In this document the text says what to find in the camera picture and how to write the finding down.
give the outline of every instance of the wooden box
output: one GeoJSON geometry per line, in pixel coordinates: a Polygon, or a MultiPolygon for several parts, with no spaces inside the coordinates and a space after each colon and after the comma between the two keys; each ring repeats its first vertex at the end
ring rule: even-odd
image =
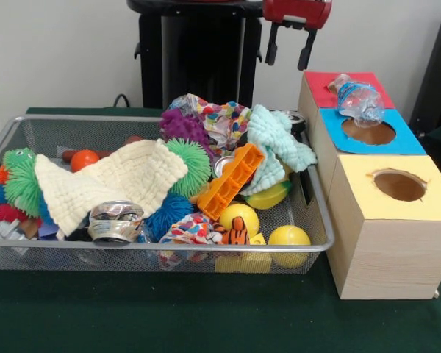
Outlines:
{"type": "Polygon", "coordinates": [[[441,282],[441,173],[428,156],[340,155],[327,251],[341,299],[430,299],[441,282]]]}
{"type": "Polygon", "coordinates": [[[338,73],[307,71],[302,80],[298,109],[307,121],[325,197],[328,197],[340,154],[426,154],[376,76],[372,73],[349,75],[356,81],[372,84],[380,92],[387,109],[383,124],[369,129],[358,128],[351,119],[337,112],[337,96],[327,86],[338,73]]]}

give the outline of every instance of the green toy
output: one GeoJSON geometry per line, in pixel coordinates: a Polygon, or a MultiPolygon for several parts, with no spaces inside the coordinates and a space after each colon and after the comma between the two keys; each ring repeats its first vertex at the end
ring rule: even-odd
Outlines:
{"type": "Polygon", "coordinates": [[[206,151],[197,142],[176,138],[169,140],[167,147],[180,156],[188,167],[187,174],[175,183],[171,193],[177,193],[187,199],[197,195],[211,175],[211,165],[206,151]]]}
{"type": "Polygon", "coordinates": [[[3,164],[5,169],[8,171],[16,167],[27,160],[33,160],[36,158],[36,154],[27,147],[24,149],[13,149],[12,151],[7,151],[3,157],[3,164]]]}
{"type": "Polygon", "coordinates": [[[31,217],[39,216],[40,188],[35,174],[36,158],[22,159],[18,164],[12,162],[8,169],[10,175],[5,184],[8,202],[31,217]]]}

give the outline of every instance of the yellow ball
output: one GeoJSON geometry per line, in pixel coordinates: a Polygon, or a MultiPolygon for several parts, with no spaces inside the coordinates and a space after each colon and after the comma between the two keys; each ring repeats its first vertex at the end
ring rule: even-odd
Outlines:
{"type": "MultiPolygon", "coordinates": [[[[311,245],[310,238],[301,228],[296,226],[282,226],[271,233],[268,245],[311,245]]],[[[272,252],[271,257],[278,266],[297,268],[302,266],[309,256],[307,252],[272,252]]]]}
{"type": "Polygon", "coordinates": [[[250,238],[258,234],[259,219],[253,208],[246,204],[230,204],[219,217],[219,223],[227,230],[232,229],[232,219],[242,217],[247,226],[248,236],[250,238]]]}

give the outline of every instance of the green tablecloth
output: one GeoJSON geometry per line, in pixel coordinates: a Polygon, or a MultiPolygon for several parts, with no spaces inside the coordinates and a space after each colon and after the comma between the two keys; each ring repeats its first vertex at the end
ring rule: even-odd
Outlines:
{"type": "MultiPolygon", "coordinates": [[[[147,114],[29,113],[102,111],[147,114]]],[[[71,351],[441,353],[441,296],[340,301],[324,254],[305,276],[0,271],[0,352],[71,351]]]]}

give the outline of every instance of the wire mesh basket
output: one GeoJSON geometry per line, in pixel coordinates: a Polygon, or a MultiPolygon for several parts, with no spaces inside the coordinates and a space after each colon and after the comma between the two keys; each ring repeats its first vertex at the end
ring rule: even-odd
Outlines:
{"type": "MultiPolygon", "coordinates": [[[[159,118],[25,115],[10,121],[0,133],[0,165],[6,151],[24,147],[54,158],[56,163],[62,148],[114,151],[132,135],[159,138],[158,123],[159,118]]],[[[315,167],[291,174],[291,182],[293,188],[285,200],[272,209],[257,211],[259,231],[268,242],[275,228],[296,225],[309,235],[311,246],[0,240],[0,270],[305,274],[333,244],[334,235],[315,167]],[[173,261],[166,265],[162,257],[173,261]]]]}

